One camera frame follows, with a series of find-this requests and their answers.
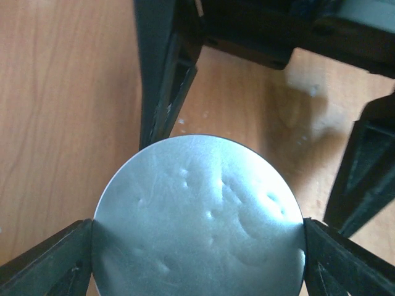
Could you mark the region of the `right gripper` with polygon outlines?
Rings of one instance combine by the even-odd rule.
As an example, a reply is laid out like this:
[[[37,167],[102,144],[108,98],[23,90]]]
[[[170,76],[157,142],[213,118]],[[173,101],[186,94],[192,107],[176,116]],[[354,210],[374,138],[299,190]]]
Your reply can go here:
[[[394,77],[393,1],[192,1],[205,46],[275,70],[297,48]]]

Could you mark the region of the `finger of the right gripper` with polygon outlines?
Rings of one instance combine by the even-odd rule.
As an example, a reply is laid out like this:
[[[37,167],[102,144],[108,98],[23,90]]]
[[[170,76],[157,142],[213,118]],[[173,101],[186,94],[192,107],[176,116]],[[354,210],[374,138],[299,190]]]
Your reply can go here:
[[[354,122],[324,222],[351,237],[394,200],[394,95],[369,102]]]
[[[142,100],[139,147],[170,136],[203,45],[194,1],[134,1]]]

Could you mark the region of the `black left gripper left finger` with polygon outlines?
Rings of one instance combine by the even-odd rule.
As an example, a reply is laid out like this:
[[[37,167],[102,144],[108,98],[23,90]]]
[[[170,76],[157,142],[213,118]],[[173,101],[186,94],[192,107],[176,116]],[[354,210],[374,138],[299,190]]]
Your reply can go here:
[[[1,295],[86,295],[92,220],[78,220],[1,266]]]

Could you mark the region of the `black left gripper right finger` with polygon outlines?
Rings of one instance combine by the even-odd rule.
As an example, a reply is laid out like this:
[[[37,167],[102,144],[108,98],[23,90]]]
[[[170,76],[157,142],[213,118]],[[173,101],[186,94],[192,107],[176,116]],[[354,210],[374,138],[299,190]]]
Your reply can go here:
[[[334,229],[304,219],[309,295],[394,295],[394,266]]]

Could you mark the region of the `white round lid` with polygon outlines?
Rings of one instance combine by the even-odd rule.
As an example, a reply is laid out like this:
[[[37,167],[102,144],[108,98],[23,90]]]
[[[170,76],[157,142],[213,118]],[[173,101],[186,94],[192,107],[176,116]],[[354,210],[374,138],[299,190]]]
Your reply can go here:
[[[100,295],[298,295],[305,261],[289,186],[225,138],[178,136],[139,151],[94,214]]]

